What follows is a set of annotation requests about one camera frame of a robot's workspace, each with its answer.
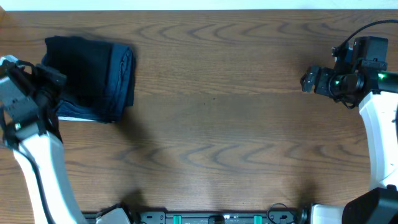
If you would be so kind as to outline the black t-shirt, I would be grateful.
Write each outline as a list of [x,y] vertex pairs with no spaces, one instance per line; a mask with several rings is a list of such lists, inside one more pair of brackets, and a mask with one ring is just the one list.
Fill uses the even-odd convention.
[[42,63],[67,76],[65,101],[93,106],[103,95],[112,44],[82,37],[54,36],[45,39]]

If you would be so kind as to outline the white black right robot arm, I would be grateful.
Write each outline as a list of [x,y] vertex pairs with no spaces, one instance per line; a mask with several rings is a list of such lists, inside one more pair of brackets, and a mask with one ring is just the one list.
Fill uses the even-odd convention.
[[358,108],[366,130],[369,192],[344,206],[313,204],[304,223],[397,223],[397,74],[387,69],[388,40],[358,37],[334,48],[333,68],[311,66],[301,78],[304,92]]

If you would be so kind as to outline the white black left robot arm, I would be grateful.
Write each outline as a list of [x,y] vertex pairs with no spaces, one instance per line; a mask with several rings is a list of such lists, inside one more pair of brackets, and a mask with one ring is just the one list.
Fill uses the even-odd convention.
[[36,223],[86,223],[67,175],[55,107],[66,76],[12,55],[1,57],[2,140],[20,165]]

